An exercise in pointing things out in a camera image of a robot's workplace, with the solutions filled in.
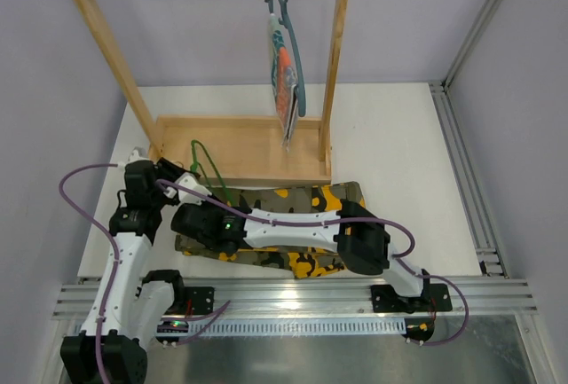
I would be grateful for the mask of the camouflage yellow green trousers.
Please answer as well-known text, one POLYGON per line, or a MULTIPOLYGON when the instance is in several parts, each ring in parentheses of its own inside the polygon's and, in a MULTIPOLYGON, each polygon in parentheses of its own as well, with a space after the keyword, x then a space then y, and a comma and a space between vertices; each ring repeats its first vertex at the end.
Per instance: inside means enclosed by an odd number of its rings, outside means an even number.
MULTIPOLYGON (((215 188, 213 193, 227 205, 237 200, 242 206, 274 213, 318 214, 339 210, 341 201, 348 200, 365 205, 365 199, 357 182, 330 185, 302 186, 283 189, 245 190, 215 188)), ((271 237, 271 245, 243 247, 234 254, 214 252, 195 239, 178 234, 175 249, 183 255, 193 255, 227 263, 247 264, 255 267, 289 270, 295 278, 318 278, 346 269, 339 255, 322 247, 293 246, 284 240, 292 231, 290 226, 276 226, 277 238, 271 237)))

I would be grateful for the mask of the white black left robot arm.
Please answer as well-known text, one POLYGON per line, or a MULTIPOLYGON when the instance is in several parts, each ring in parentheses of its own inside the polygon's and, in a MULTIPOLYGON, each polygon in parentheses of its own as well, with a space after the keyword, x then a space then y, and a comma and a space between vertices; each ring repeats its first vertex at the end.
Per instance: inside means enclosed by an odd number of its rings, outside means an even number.
POLYGON ((130 157, 125 189, 107 226, 95 222, 111 245, 95 301, 79 333, 64 338, 60 356, 73 383, 142 383, 147 346, 166 311, 181 300, 176 270, 141 271, 162 223, 162 209, 178 199, 157 186, 165 172, 146 158, 130 157))

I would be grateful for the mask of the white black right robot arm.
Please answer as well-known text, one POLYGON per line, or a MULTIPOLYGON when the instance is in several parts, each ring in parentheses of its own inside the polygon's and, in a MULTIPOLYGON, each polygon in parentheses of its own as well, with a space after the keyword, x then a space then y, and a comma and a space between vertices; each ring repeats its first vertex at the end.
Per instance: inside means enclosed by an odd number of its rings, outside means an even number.
POLYGON ((204 200, 181 205, 170 227, 226 255, 240 249, 319 248, 338 255, 351 272, 383 277, 390 286, 386 302, 396 311, 432 308, 430 277, 403 262, 414 250, 414 235, 402 224, 378 218, 354 201, 342 200, 338 210, 276 213, 204 200))

